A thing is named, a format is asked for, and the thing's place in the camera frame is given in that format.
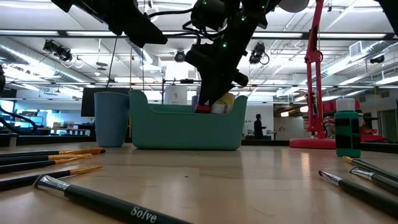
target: wooden table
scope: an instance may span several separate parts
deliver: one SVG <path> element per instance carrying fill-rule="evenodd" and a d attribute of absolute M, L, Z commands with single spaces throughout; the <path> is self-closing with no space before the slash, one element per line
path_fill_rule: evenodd
<path fill-rule="evenodd" d="M 17 151 L 94 146 L 94 142 L 22 146 Z M 398 155 L 363 152 L 363 159 L 398 172 Z M 389 195 L 349 174 L 351 166 L 334 151 L 265 146 L 227 152 L 141 151 L 127 144 L 107 149 L 106 154 L 93 159 L 38 169 L 36 173 L 89 165 L 105 168 L 64 181 L 193 223 L 397 223 L 319 178 L 318 169 L 324 169 Z M 32 187 L 2 192 L 0 202 L 2 224 L 119 223 Z"/>

